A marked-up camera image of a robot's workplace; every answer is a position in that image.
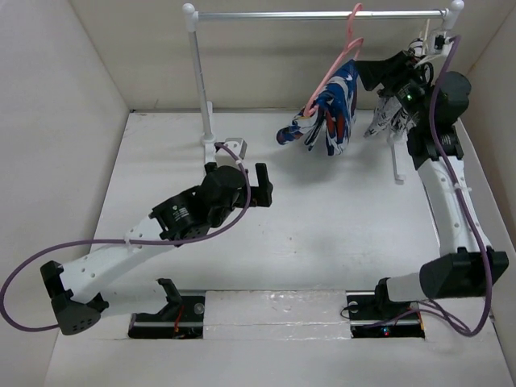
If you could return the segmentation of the pink plastic hanger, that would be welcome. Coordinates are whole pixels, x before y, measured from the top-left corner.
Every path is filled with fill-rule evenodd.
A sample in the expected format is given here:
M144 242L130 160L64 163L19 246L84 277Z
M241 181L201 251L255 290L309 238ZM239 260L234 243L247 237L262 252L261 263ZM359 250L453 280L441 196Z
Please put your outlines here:
M353 57L354 60L358 58L358 55L360 54L361 47L364 43L363 37L358 37L356 39L353 38L354 34L354 20L357 16L357 14L363 10L363 4L357 3L355 4L351 14L347 18L347 24L346 24L346 40L345 44L343 46L343 49L341 53L336 57L335 61L331 65L331 67L327 70L327 73L323 77L323 79L318 84L315 91L311 94L309 100L305 104L304 110L302 111L303 117L310 117L313 115L317 109L317 106L315 105L316 97L322 92L323 87L326 85L326 83L330 80L331 76L337 71L339 66L342 64L342 62L346 59L346 57L354 52L355 55Z

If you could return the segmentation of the blue white red patterned trousers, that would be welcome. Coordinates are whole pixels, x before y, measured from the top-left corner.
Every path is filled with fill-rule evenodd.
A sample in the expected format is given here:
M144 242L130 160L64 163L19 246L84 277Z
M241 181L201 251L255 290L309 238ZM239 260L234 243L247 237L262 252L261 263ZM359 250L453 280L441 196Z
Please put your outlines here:
M354 60L343 64L316 96L314 113L305 116L299 111L289 125L277 132L276 141L286 145L300 139L312 150L316 142L323 139L328 156L342 154L356 122L358 77Z

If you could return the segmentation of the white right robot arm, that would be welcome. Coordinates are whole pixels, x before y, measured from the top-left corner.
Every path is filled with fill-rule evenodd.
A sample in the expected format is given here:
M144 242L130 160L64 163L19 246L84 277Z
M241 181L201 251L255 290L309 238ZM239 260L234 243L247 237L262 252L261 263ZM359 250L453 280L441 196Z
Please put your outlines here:
M509 266L478 223L464 179L464 152L455 125L467 110L471 84L458 72L442 72L436 83L414 56L401 51L387 60L356 64L367 91L381 85L414 122L407 148L423 183L439 237L439 258L416 273L379 281L372 307L392 317L403 302L485 297Z

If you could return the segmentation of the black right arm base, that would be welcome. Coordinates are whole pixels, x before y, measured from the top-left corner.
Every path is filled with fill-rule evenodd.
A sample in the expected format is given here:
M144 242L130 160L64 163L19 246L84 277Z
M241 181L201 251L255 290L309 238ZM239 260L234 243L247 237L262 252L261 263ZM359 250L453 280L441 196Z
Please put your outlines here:
M340 316L350 323L353 339L424 339L425 332L413 302L393 302L387 293L386 279L374 290L349 290Z

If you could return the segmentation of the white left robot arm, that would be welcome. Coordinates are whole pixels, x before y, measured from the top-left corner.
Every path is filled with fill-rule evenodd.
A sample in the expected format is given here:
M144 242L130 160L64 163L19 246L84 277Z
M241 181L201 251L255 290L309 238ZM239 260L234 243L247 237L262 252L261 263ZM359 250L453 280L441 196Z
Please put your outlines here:
M101 318L133 314L146 323L173 323L183 336L187 321L197 320L197 296L183 296L169 278L158 278L149 290L133 285L114 287L124 274L172 248L200 242L216 232L236 209L271 206L273 184L267 166L255 165L258 184L250 186L245 170L206 164L206 176L196 185L155 206L122 243L104 242L80 259L49 261L41 276L63 335L77 335Z

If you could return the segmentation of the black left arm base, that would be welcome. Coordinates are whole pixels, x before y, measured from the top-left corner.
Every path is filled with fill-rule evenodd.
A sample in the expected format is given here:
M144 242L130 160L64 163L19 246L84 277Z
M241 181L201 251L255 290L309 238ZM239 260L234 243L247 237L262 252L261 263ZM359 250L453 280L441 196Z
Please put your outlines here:
M181 293L171 279L158 279L166 303L155 314L131 316L127 335L130 339L201 339L206 310L206 291Z

